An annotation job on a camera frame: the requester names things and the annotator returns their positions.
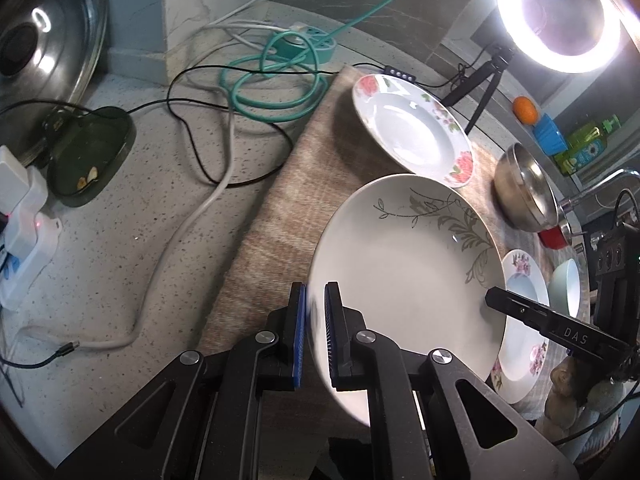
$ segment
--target pot lid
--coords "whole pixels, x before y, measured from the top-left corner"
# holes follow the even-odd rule
[[[12,9],[0,24],[0,109],[25,99],[78,102],[98,61],[106,13],[106,0],[22,0]],[[33,162],[54,108],[26,105],[0,116],[0,144],[24,165]]]

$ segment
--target speckled white countertop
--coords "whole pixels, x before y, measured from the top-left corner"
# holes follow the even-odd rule
[[[363,60],[367,58],[338,48],[330,70]],[[294,78],[285,79],[253,92],[270,100],[290,99],[298,89],[286,86],[295,85]],[[139,80],[97,75],[85,102],[127,109],[163,98],[164,92]],[[178,95],[213,99],[210,92],[187,88],[179,89]],[[191,123],[206,168],[213,176],[221,175],[224,117],[191,105],[176,109]],[[100,195],[81,208],[51,202],[63,223],[58,250],[21,311],[2,311],[5,355],[18,329],[30,322],[97,340],[125,335],[162,248],[185,216],[210,194],[185,132],[162,106],[137,113],[135,123],[133,149]],[[285,128],[295,137],[302,126]],[[495,142],[478,130],[472,138],[498,156],[514,141],[500,124],[483,129]],[[238,121],[236,142],[236,180],[269,171],[287,154],[286,143],[269,126],[244,119]],[[52,464],[57,465],[176,354],[194,345],[203,316],[270,183],[227,190],[201,216],[172,255],[143,332],[132,346],[115,352],[76,351],[38,370],[12,369],[22,408],[6,381],[0,382],[2,403]],[[37,362],[54,350],[24,338],[16,343],[12,358]]]

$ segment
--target light blue bowl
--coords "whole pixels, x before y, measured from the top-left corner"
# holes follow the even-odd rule
[[[556,155],[569,149],[556,123],[547,114],[533,127],[533,134],[545,155]]]

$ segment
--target green soap bottle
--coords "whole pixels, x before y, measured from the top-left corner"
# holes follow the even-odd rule
[[[590,121],[566,138],[568,150],[554,155],[562,174],[571,175],[584,168],[607,149],[607,137],[620,127],[618,116],[602,121]]]

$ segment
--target plate with pink flowers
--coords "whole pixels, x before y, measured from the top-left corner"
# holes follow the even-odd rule
[[[502,260],[507,290],[549,306],[549,295],[540,268],[530,254],[516,249]],[[545,363],[549,339],[507,318],[500,353],[491,370],[495,391],[508,403],[522,400],[538,380]]]
[[[452,188],[471,180],[471,142],[434,96],[384,74],[361,77],[351,95],[371,136],[406,170]]]

